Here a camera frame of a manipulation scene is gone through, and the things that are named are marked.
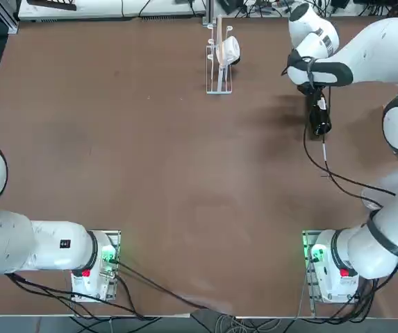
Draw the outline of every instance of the sticker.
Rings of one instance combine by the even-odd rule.
[[[71,240],[70,239],[61,239],[60,240],[60,248],[70,248]]]

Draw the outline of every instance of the white cup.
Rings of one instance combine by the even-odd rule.
[[[238,40],[234,36],[230,36],[226,38],[222,42],[222,44],[224,49],[223,60],[220,59],[220,45],[217,45],[216,47],[217,60],[221,65],[231,65],[233,62],[240,58],[240,48]]]

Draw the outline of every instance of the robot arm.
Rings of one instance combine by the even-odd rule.
[[[0,150],[0,197],[7,179],[8,167]],[[116,265],[109,259],[117,259],[116,255],[105,232],[87,231],[67,221],[31,221],[0,210],[0,274],[71,270],[74,291],[106,300],[115,288]]]
[[[310,84],[310,58],[316,58],[310,65],[315,85],[342,87],[364,81],[398,84],[398,18],[370,24],[336,54],[332,50],[339,45],[338,34],[308,3],[293,10],[289,30],[295,49],[288,56],[288,76],[298,86]]]
[[[336,54],[336,31],[307,3],[295,8],[289,29],[295,49],[288,56],[287,73],[304,94],[363,81],[398,84],[398,18],[370,24]],[[383,134],[398,156],[398,96],[384,110]],[[374,279],[391,274],[398,264],[398,193],[370,214],[367,223],[322,231],[311,257],[324,302],[347,302],[359,275]]]

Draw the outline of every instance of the wire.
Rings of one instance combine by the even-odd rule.
[[[362,14],[369,8],[370,5],[366,5],[364,10],[358,14],[358,16],[362,16]]]
[[[118,320],[123,320],[123,319],[129,319],[129,320],[131,320],[131,319],[134,319],[134,317],[110,317],[110,318],[108,318],[108,319],[100,319],[99,321],[97,321],[97,322],[95,322],[95,323],[93,323],[93,324],[88,325],[86,329],[91,328],[91,327],[94,327],[94,326],[99,325],[99,324],[101,324],[101,323],[105,323],[105,322],[107,322],[107,321],[118,321]],[[77,333],[83,333],[86,329],[83,328],[82,330],[79,330]]]
[[[97,318],[96,316],[94,316],[94,315],[92,314],[92,312],[90,312],[90,311],[88,310],[88,308],[86,308],[84,305],[82,305],[82,304],[76,302],[75,300],[72,300],[72,299],[70,299],[70,298],[66,298],[66,297],[63,297],[63,296],[57,296],[57,295],[52,295],[52,296],[51,296],[51,295],[49,295],[49,293],[41,293],[41,292],[39,292],[39,291],[35,291],[35,290],[28,289],[28,288],[26,288],[25,286],[22,286],[18,281],[16,281],[16,279],[15,279],[14,277],[12,277],[12,276],[10,276],[10,275],[8,275],[8,274],[6,274],[6,275],[7,275],[7,277],[10,279],[10,281],[12,281],[15,285],[17,285],[17,287],[19,287],[20,289],[22,289],[22,290],[24,290],[24,291],[26,291],[26,292],[28,292],[28,293],[32,293],[32,294],[35,294],[35,295],[40,295],[40,296],[49,297],[49,298],[54,298],[54,299],[56,299],[56,300],[59,300],[60,302],[62,302],[62,303],[64,304],[64,306],[66,306],[66,307],[68,307],[69,309],[71,309],[71,311],[74,312],[74,314],[76,314],[77,316],[79,316],[79,317],[81,317],[81,318],[86,319],[85,316],[81,315],[81,314],[78,313],[75,309],[72,309],[72,307],[70,307],[68,304],[64,303],[64,302],[62,301],[62,299],[64,299],[64,300],[66,300],[66,301],[68,301],[68,302],[70,302],[70,303],[79,305],[84,311],[86,311],[87,314],[90,315],[90,318],[95,319],[95,320],[97,320],[97,321],[101,321],[101,319],[99,319],[99,318]]]
[[[207,330],[209,333],[213,333],[209,328],[206,327],[205,324],[203,324],[199,319],[194,317],[192,314],[190,314],[191,318],[194,319],[200,326],[202,326],[205,330]]]
[[[92,328],[90,328],[90,327],[88,327],[88,326],[86,326],[86,325],[84,325],[84,324],[82,324],[82,323],[80,323],[78,320],[76,320],[75,318],[73,318],[73,317],[68,317],[71,321],[73,321],[74,323],[76,323],[78,326],[81,326],[83,329],[80,331],[80,332],[83,332],[83,331],[89,331],[89,332],[91,332],[91,333],[98,333],[97,331],[94,331]]]
[[[328,104],[327,104],[327,105],[328,105],[328,109],[329,109],[329,112],[330,112],[330,109],[331,109],[331,88],[330,88],[330,87],[329,87],[329,99],[328,99]],[[308,122],[309,122],[309,118],[308,118],[308,120],[307,120],[307,122],[306,122],[306,124],[305,124],[305,128],[306,128],[306,129],[305,129],[305,131],[304,131],[304,140],[303,140],[303,141],[304,141],[304,150],[305,150],[305,153],[306,153],[308,159],[309,159],[317,168],[319,168],[319,169],[321,169],[321,170],[323,170],[323,171],[325,171],[325,172],[327,172],[327,173],[330,172],[331,175],[332,175],[333,177],[342,179],[342,180],[344,180],[345,182],[350,182],[351,184],[354,184],[354,185],[366,187],[366,188],[368,188],[368,189],[373,189],[374,191],[379,191],[379,192],[387,193],[387,194],[390,194],[391,196],[395,196],[395,195],[396,195],[394,192],[388,191],[387,189],[382,189],[382,188],[380,188],[380,187],[375,187],[375,186],[371,186],[371,185],[364,184],[364,183],[362,183],[362,182],[357,182],[357,181],[352,180],[352,179],[350,179],[350,178],[347,178],[347,177],[341,176],[341,175],[339,175],[339,174],[337,174],[337,173],[334,173],[334,172],[332,172],[331,170],[329,171],[327,168],[324,168],[324,167],[322,167],[321,165],[319,165],[319,164],[311,157],[310,153],[308,152],[307,145],[306,145],[306,131],[307,131],[307,128],[308,128]]]
[[[128,307],[124,307],[122,305],[114,304],[114,303],[108,302],[107,300],[102,300],[100,298],[96,298],[96,297],[93,297],[91,295],[86,295],[84,293],[77,293],[77,292],[74,292],[74,291],[66,291],[66,290],[60,290],[60,289],[54,289],[54,288],[46,287],[46,286],[43,286],[43,285],[38,284],[38,283],[30,282],[30,281],[26,280],[25,278],[23,278],[22,276],[20,276],[18,274],[15,274],[15,273],[10,273],[10,274],[6,274],[6,275],[10,278],[11,281],[15,280],[18,283],[26,284],[26,285],[29,285],[31,287],[35,287],[35,288],[38,288],[38,289],[41,289],[41,290],[46,289],[47,291],[51,291],[51,292],[54,292],[54,293],[61,293],[61,294],[64,294],[64,295],[80,296],[80,297],[84,297],[84,298],[89,298],[91,300],[96,300],[97,302],[101,302],[103,304],[110,305],[111,307],[116,307],[118,309],[123,309],[123,310],[126,310],[128,312],[131,312],[132,314],[137,315],[132,309],[129,309]]]
[[[375,279],[374,282],[373,282],[372,289],[371,289],[365,296],[362,296],[362,295],[361,295],[360,301],[366,301],[366,300],[369,301],[368,306],[367,306],[367,311],[366,311],[366,313],[365,313],[365,315],[364,315],[364,317],[363,317],[362,319],[360,319],[359,321],[353,322],[353,323],[362,323],[362,321],[365,320],[366,316],[368,315],[368,313],[370,312],[370,309],[371,309],[371,307],[372,307],[372,303],[373,303],[373,299],[374,299],[375,293],[376,293],[378,290],[382,289],[386,284],[388,284],[389,281],[391,281],[391,279],[393,279],[393,277],[395,276],[395,274],[396,274],[397,272],[398,272],[398,263],[397,263],[397,265],[395,266],[395,268],[393,269],[392,273],[389,274],[389,276],[385,279],[384,282],[382,282],[380,285],[378,285],[378,280],[379,280],[379,279]],[[345,304],[338,310],[338,312],[337,312],[336,314],[332,315],[332,317],[330,317],[329,319],[325,319],[325,320],[323,320],[323,321],[321,321],[321,322],[314,322],[314,321],[309,321],[309,320],[306,320],[306,319],[304,319],[304,321],[309,322],[309,323],[316,323],[316,324],[332,323],[331,320],[332,320],[335,316],[337,316],[337,315],[340,313],[340,311],[342,311],[342,310],[351,302],[352,299],[353,299],[353,296],[348,300],[347,303],[345,303]],[[354,313],[354,314],[353,314],[353,313],[350,313],[351,318],[348,318],[348,316],[347,316],[347,320],[354,319],[355,316],[352,316],[352,315],[356,315],[356,317],[357,317],[359,314],[360,314],[360,311],[357,312],[357,313]],[[346,321],[345,319],[341,319],[339,322],[334,323],[334,325],[337,325],[337,324],[340,324],[340,323],[344,323],[345,321]]]
[[[361,200],[366,200],[366,201],[368,201],[368,202],[370,202],[370,203],[373,203],[373,204],[375,204],[376,206],[378,206],[379,208],[382,208],[382,207],[383,207],[380,203],[378,203],[377,201],[375,201],[375,200],[373,200],[373,199],[367,198],[366,196],[359,196],[358,194],[353,194],[353,193],[347,191],[346,189],[344,189],[342,186],[339,185],[339,183],[338,183],[338,182],[336,181],[336,179],[333,177],[333,174],[331,173],[330,168],[329,168],[329,165],[328,165],[328,163],[327,163],[326,160],[324,161],[324,163],[325,163],[325,167],[326,167],[326,170],[327,170],[327,172],[328,172],[328,174],[329,174],[329,177],[330,177],[331,181],[333,182],[334,185],[336,185],[336,187],[337,187],[340,191],[342,191],[342,192],[345,193],[346,195],[351,196],[351,197],[353,197],[353,198],[357,198],[357,199],[361,199]]]
[[[136,332],[138,332],[138,331],[140,331],[140,330],[143,330],[145,327],[148,327],[148,326],[150,326],[150,325],[153,325],[154,323],[156,323],[156,322],[158,322],[158,321],[160,321],[160,320],[162,320],[161,317],[156,318],[156,319],[154,319],[153,321],[150,321],[149,323],[146,323],[146,324],[144,324],[143,326],[140,326],[139,328],[136,328],[135,330],[129,331],[129,332],[127,332],[127,333],[136,333]]]
[[[283,17],[282,13],[279,12],[275,7],[271,7],[273,12],[277,12],[281,17]]]
[[[275,322],[274,325],[271,326],[270,328],[262,328],[262,327],[265,327],[265,326],[271,324],[273,321],[277,321],[277,322]],[[261,323],[259,326],[255,326],[254,323],[251,320],[250,320],[250,323],[253,326],[250,327],[247,324],[244,324],[243,321],[242,321],[243,327],[245,327],[247,329],[255,330],[256,332],[260,332],[260,333],[262,333],[262,332],[271,332],[272,330],[275,330],[282,323],[282,319],[279,319],[279,318],[269,319],[269,320],[265,321],[264,323]]]
[[[123,286],[123,289],[126,292],[126,296],[128,297],[128,302],[129,305],[131,306],[131,309],[133,310],[135,316],[140,319],[141,321],[147,321],[147,320],[152,320],[152,318],[146,318],[145,316],[143,316],[142,314],[139,314],[137,312],[137,310],[135,309],[135,305],[134,302],[132,301],[132,297],[131,297],[131,292],[129,291],[128,285],[126,284],[126,282],[123,280],[123,278],[120,275],[117,275],[117,280],[118,282],[120,282],[120,284]]]
[[[246,7],[248,0],[245,0],[245,2],[243,3],[243,5],[240,6],[240,9],[238,11],[238,13],[235,15],[234,18],[236,18],[237,16],[239,16],[240,12]]]
[[[250,7],[249,7],[249,11],[248,13],[245,15],[246,18],[249,17],[249,15],[251,14],[251,11],[253,10],[253,7],[256,5],[256,3],[253,3]]]
[[[165,287],[160,286],[159,284],[155,283],[153,280],[151,280],[151,279],[145,277],[143,274],[137,272],[135,269],[132,269],[132,268],[129,267],[128,265],[125,265],[125,264],[119,262],[118,260],[113,259],[113,260],[111,260],[110,262],[115,263],[115,264],[118,264],[119,266],[121,266],[121,267],[127,269],[128,271],[130,271],[130,272],[136,274],[139,278],[143,279],[144,281],[148,282],[149,284],[152,284],[154,287],[156,287],[156,288],[159,289],[160,291],[164,291],[165,293],[167,293],[167,294],[169,294],[170,296],[172,296],[172,297],[174,297],[174,298],[176,298],[176,299],[178,299],[178,300],[184,302],[184,303],[187,304],[187,305],[190,305],[190,306],[195,307],[195,308],[200,309],[200,310],[209,309],[209,308],[207,308],[207,307],[205,307],[205,306],[203,306],[203,305],[200,305],[200,304],[191,302],[191,301],[186,300],[185,298],[183,298],[183,297],[177,295],[176,293],[173,293],[173,292],[170,291],[169,289],[166,289]]]
[[[323,10],[320,6],[318,6],[318,5],[315,3],[315,1],[314,1],[314,2],[311,2],[310,0],[301,0],[301,1],[307,2],[307,3],[309,3],[310,5],[313,5],[313,7],[316,7],[317,10],[320,11],[320,12],[324,12],[324,10]]]
[[[288,1],[287,1],[287,0],[283,0],[283,2],[285,2],[285,5],[287,6],[287,11],[288,11],[289,13],[291,13],[291,7],[290,7],[290,5],[288,4]]]
[[[192,14],[194,15],[194,17],[196,17],[197,16],[196,12],[194,11],[194,8],[192,7],[192,0],[188,0],[188,3],[190,4]]]
[[[145,5],[142,7],[142,9],[140,9],[140,12],[138,13],[138,17],[141,17],[141,16],[142,16],[143,10],[146,8],[146,6],[149,5],[150,2],[151,2],[151,0],[148,0],[148,1],[145,3]]]
[[[308,263],[305,265],[305,273],[304,273],[304,282],[302,283],[302,290],[301,290],[301,299],[299,300],[299,307],[297,308],[297,314],[296,316],[288,323],[287,327],[285,327],[284,331],[282,333],[286,333],[290,327],[299,319],[299,316],[301,315],[301,308],[302,308],[302,301],[304,299],[304,291],[305,291],[305,286],[307,285],[307,274],[308,274],[308,267],[310,266],[310,256],[308,254],[308,248],[307,248],[307,258],[308,258]]]

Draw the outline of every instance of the brown tabletop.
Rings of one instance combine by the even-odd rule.
[[[370,21],[335,22],[345,44]],[[357,225],[367,210],[305,156],[304,98],[279,75],[287,21],[231,24],[242,60],[230,96],[205,94],[209,31],[199,20],[22,25],[0,67],[0,147],[10,167],[0,208],[120,229],[122,259],[172,291],[239,316],[293,317],[302,230]],[[396,93],[378,83],[333,90],[334,171],[373,182],[398,167],[381,134],[382,105]],[[309,148],[320,161],[320,142]],[[66,273],[23,275],[69,288]],[[192,310],[128,284],[141,312]],[[127,304],[122,290],[118,302]],[[308,304],[306,293],[302,316],[311,315]],[[68,313],[0,276],[0,314]],[[371,316],[398,318],[398,275]]]

